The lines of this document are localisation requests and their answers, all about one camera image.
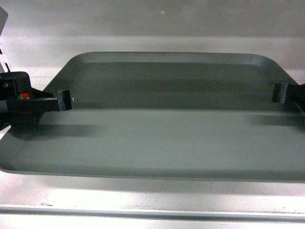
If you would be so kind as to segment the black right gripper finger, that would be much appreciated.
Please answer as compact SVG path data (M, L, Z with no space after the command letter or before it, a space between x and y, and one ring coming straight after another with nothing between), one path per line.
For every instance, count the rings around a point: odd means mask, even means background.
M275 83L272 102L293 104L305 113L305 85Z

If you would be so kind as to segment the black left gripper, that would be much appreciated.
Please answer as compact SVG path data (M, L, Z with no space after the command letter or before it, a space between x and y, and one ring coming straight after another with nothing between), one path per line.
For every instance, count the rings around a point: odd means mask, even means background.
M0 74L0 125L11 126L12 132L26 133L37 128L46 112L63 112L72 109L69 90L49 92L32 87L26 72Z

